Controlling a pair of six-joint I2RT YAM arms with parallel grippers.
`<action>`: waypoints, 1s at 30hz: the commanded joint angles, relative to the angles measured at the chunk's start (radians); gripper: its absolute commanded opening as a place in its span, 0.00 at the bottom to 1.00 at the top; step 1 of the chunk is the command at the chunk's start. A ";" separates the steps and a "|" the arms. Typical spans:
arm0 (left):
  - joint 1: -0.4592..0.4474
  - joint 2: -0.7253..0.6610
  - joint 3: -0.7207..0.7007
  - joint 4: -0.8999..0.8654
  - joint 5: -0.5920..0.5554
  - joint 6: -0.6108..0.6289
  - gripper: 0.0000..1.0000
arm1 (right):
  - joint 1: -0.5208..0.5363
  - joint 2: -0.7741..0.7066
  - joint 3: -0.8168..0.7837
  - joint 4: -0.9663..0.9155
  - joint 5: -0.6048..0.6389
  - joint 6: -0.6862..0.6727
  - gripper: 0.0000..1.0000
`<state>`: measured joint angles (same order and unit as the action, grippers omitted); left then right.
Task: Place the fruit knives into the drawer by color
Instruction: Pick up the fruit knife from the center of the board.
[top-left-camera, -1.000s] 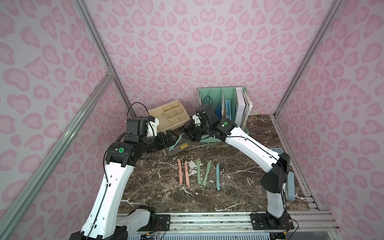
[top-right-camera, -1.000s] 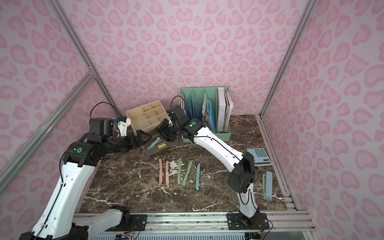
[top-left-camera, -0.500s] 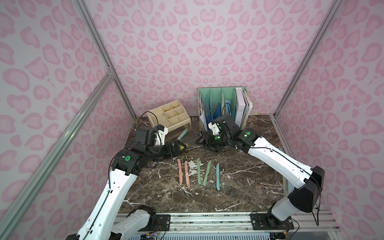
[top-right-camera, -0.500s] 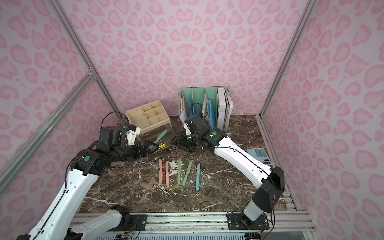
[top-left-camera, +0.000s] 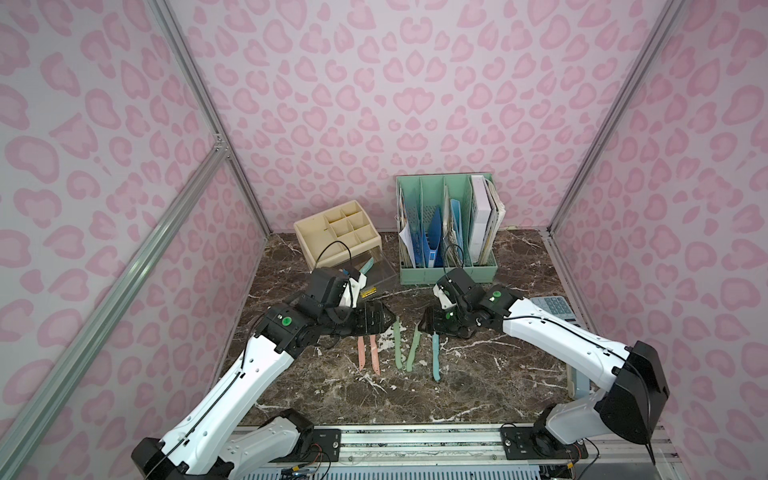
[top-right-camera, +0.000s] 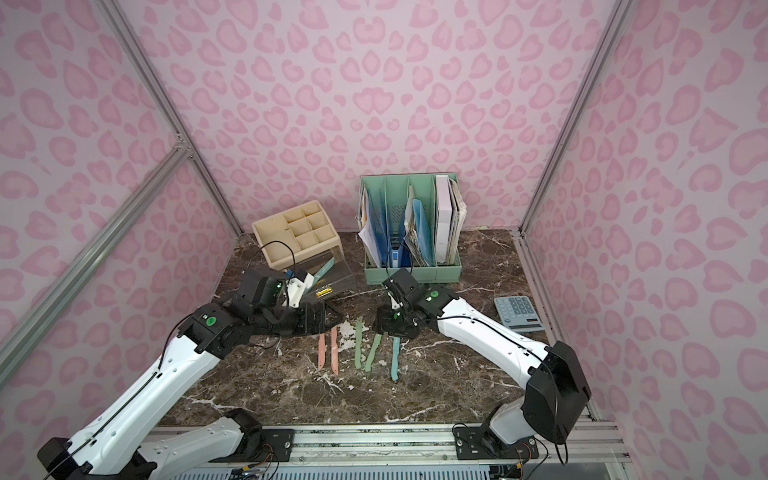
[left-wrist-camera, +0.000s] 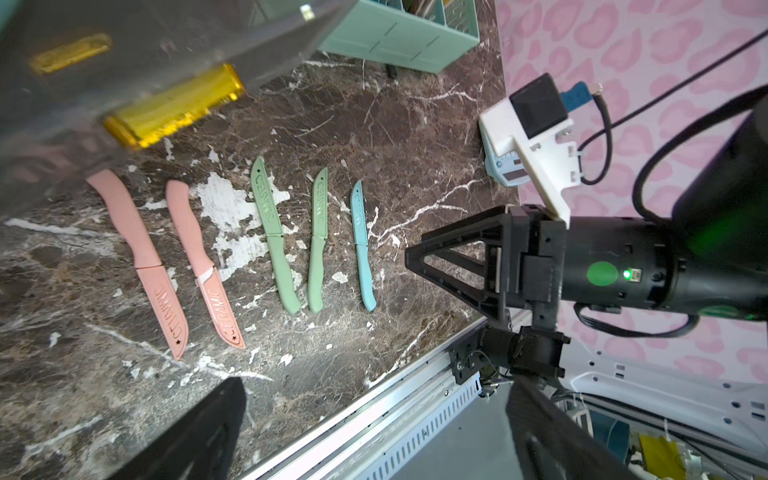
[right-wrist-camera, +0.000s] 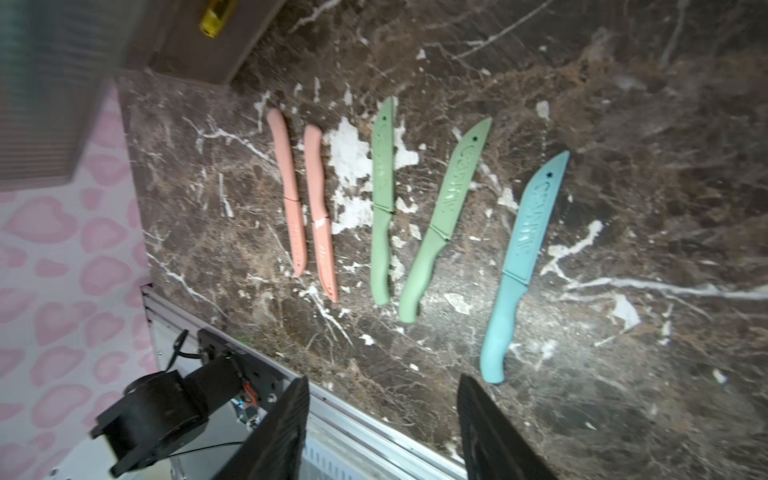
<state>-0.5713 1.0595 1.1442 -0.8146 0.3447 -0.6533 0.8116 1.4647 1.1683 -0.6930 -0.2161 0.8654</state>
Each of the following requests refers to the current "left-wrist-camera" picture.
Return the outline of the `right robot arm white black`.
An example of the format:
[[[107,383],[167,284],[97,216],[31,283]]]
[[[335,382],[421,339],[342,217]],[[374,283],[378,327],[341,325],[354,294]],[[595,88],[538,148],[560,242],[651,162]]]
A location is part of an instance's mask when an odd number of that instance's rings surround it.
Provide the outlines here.
[[[649,210],[643,188],[680,145],[735,116],[743,122],[677,200],[670,217]],[[767,318],[767,90],[748,91],[693,122],[657,151],[632,190],[635,217],[567,217],[560,198],[498,206],[425,233],[408,270],[503,324],[527,309],[539,333],[557,328],[561,301],[585,326],[624,308],[683,314],[681,337],[704,316]]]

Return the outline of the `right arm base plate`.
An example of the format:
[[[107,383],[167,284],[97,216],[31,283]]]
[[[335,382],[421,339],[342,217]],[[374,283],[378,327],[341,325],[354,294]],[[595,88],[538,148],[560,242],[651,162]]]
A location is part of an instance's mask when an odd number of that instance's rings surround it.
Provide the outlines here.
[[[565,376],[560,366],[562,350],[570,343],[571,338],[560,332],[524,326],[515,333],[483,326],[450,344],[448,354],[458,384],[465,383],[485,367],[494,367],[508,371],[508,374],[496,374],[503,379],[523,376],[560,387],[560,380]]]

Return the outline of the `beige desktop drawer organizer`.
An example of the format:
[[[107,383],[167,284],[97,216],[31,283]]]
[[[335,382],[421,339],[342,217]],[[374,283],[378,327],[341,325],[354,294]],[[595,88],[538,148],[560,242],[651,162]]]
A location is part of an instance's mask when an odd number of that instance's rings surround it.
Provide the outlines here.
[[[5,1],[1,213],[121,163],[105,121],[230,65],[255,87],[298,66],[349,1]]]

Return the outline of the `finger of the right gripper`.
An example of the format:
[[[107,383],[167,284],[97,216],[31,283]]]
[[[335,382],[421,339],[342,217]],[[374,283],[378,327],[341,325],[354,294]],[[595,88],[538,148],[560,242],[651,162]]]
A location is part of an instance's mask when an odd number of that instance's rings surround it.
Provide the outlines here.
[[[423,270],[426,265],[425,258],[435,255],[465,270],[486,270],[487,254],[482,259],[475,259],[467,254],[454,252],[453,248],[474,242],[499,246],[503,237],[502,230],[510,223],[511,214],[507,208],[498,206],[425,232],[416,245],[406,249],[405,266],[408,270]]]
[[[451,272],[439,269],[447,266],[452,271],[465,271],[473,275],[475,285],[462,280]],[[407,251],[405,265],[408,270],[442,288],[456,297],[494,324],[508,324],[510,314],[505,303],[505,293],[500,286],[500,271],[497,265],[498,255],[490,254],[489,259],[477,259],[458,251],[436,251],[422,255],[420,252]]]

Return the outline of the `teal knife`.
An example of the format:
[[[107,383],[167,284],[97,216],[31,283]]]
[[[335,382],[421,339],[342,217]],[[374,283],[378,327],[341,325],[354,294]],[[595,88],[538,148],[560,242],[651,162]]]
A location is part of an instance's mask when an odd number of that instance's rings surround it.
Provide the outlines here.
[[[372,312],[376,309],[377,302],[374,296],[373,275],[368,258],[368,229],[361,180],[358,180],[352,188],[350,207],[362,302],[365,308]]]

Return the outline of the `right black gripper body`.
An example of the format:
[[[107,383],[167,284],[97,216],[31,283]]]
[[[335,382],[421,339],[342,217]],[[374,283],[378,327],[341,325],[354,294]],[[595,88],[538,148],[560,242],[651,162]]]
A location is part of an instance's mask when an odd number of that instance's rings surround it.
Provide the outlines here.
[[[538,205],[506,209],[501,286],[506,307],[532,312],[534,327],[555,327],[562,295],[566,223]]]

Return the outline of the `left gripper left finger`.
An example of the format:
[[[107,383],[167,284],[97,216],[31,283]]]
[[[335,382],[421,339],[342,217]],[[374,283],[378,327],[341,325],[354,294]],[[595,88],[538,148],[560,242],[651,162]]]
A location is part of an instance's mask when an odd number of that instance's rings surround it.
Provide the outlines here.
[[[239,377],[222,381],[115,472],[114,479],[226,479],[246,409]]]

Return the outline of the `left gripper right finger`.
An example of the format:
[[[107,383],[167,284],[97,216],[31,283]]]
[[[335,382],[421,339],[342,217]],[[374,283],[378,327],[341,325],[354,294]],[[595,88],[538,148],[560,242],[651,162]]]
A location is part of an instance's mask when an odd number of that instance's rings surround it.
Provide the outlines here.
[[[638,478],[546,398],[536,383],[514,380],[505,411],[525,479]]]

